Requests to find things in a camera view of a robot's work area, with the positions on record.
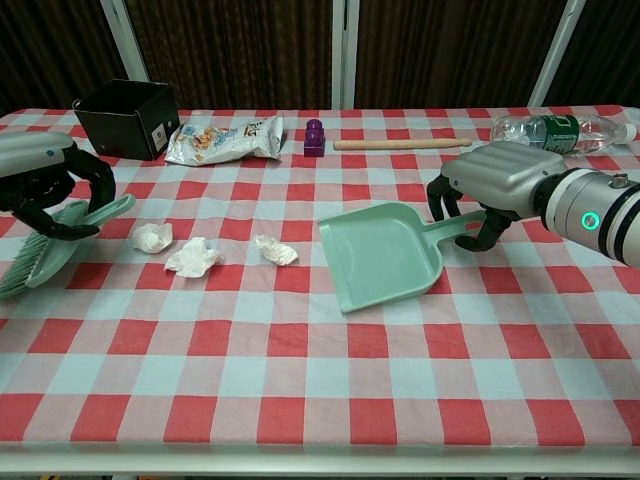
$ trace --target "wooden stick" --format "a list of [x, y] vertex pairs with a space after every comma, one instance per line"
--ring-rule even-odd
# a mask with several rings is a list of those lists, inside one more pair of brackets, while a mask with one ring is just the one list
[[403, 150], [408, 148], [468, 147], [470, 138], [417, 138], [411, 140], [336, 140], [334, 150]]

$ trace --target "crumpled tissue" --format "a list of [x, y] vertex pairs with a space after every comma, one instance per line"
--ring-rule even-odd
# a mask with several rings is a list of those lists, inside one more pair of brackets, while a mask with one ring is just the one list
[[262, 256], [276, 265], [289, 265], [298, 258], [298, 254], [293, 248], [278, 242], [273, 237], [256, 235], [255, 241]]
[[147, 223], [133, 231], [133, 248], [146, 253], [158, 253], [173, 242], [173, 230], [170, 223], [156, 225]]
[[207, 248], [203, 237], [194, 237], [169, 257], [164, 269], [174, 270], [179, 277], [199, 278], [221, 259], [219, 252]]

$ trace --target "curtain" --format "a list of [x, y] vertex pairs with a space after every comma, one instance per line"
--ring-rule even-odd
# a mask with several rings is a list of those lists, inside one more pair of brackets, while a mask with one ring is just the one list
[[181, 108], [329, 108], [331, 0], [127, 0]]
[[99, 0], [2, 0], [0, 115], [71, 108], [111, 78], [126, 78]]
[[589, 0], [545, 104], [640, 107], [639, 48], [640, 2]]
[[361, 0], [359, 108], [526, 105], [558, 0]]

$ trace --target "black box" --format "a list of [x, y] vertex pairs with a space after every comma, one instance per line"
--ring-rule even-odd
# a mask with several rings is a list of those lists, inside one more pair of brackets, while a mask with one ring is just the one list
[[165, 83], [111, 80], [73, 110], [95, 151], [112, 157], [155, 160], [180, 124]]

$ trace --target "robotic arm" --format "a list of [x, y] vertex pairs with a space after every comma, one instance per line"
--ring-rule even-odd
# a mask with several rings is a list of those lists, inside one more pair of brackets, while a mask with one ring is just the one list
[[456, 201], [469, 195], [486, 209], [477, 237], [456, 244], [478, 252], [495, 246], [512, 222], [539, 216], [557, 235], [640, 267], [640, 183], [626, 174], [568, 170], [562, 156], [501, 141], [446, 163], [427, 186], [434, 220], [460, 215]]
[[69, 172], [89, 181], [92, 212], [115, 198], [115, 180], [108, 163], [80, 150], [63, 133], [0, 135], [0, 210], [39, 233], [60, 240], [79, 240], [100, 230], [93, 225], [56, 223], [44, 211], [62, 202], [73, 190]]

